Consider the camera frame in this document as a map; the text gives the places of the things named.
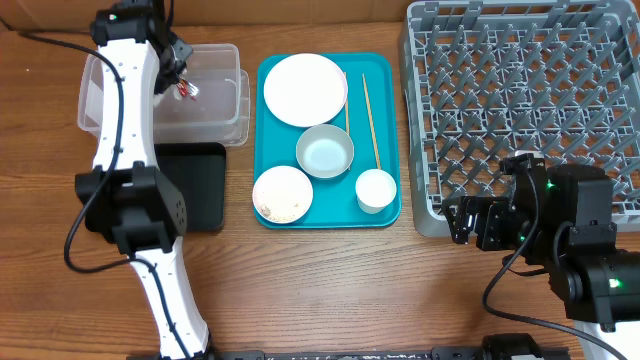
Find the red snack wrapper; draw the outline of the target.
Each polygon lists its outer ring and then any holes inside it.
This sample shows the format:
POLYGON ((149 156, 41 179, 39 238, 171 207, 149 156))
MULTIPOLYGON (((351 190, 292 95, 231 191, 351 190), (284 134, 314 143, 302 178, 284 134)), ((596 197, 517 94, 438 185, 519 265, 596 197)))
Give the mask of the red snack wrapper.
POLYGON ((196 100, 199 95, 199 89, 189 81, 181 79, 176 84, 176 98, 181 100, 184 98, 190 98, 196 100))

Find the white cup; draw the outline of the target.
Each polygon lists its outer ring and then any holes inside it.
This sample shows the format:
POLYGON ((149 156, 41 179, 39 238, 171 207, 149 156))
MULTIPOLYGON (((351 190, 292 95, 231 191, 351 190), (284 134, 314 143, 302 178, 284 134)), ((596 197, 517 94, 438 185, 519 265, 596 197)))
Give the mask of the white cup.
POLYGON ((376 214, 395 199, 397 185, 386 171, 369 169, 358 176, 355 191, 359 207, 365 213, 376 214))

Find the grey bowl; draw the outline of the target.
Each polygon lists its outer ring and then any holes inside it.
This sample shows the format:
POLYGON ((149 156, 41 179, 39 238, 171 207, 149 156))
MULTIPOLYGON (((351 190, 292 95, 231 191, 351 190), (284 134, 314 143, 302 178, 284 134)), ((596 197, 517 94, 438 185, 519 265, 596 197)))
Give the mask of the grey bowl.
POLYGON ((320 124, 305 130, 296 144, 296 160, 308 175, 331 179, 348 170, 354 160, 355 147, 345 130, 320 124))

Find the small white rice plate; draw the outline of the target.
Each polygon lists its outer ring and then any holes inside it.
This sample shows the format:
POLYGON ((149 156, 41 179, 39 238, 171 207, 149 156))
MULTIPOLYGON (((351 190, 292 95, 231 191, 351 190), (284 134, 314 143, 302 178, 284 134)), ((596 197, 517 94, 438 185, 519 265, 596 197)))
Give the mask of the small white rice plate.
POLYGON ((258 215, 273 224, 300 220, 310 209, 314 190, 307 175, 296 167, 275 166, 258 176, 252 202, 258 215))

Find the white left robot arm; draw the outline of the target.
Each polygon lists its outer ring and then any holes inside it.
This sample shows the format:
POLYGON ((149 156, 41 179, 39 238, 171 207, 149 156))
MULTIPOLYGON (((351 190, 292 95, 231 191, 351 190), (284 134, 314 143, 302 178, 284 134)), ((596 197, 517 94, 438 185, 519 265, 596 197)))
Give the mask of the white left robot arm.
POLYGON ((154 98, 180 80, 192 50, 170 30, 161 1, 120 1, 90 26, 102 65, 102 122, 92 169, 75 178, 84 225, 117 247, 146 293, 162 359, 204 359, 210 333, 195 304, 182 252, 187 211, 159 169, 154 98))

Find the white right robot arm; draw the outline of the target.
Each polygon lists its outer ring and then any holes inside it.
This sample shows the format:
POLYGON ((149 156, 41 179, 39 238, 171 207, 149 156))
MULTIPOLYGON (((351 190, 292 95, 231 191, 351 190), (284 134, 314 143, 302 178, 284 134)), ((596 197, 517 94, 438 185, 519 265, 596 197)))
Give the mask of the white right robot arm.
POLYGON ((500 171, 512 180, 510 195, 460 196, 441 205, 455 243, 475 234, 480 250, 506 254, 484 290, 484 309, 576 336, 588 359, 638 358, 639 255, 616 246, 612 179, 591 165, 549 167, 535 151, 510 154, 500 171), (573 326, 490 305, 491 291, 518 258, 530 266, 528 276, 549 277, 573 326))

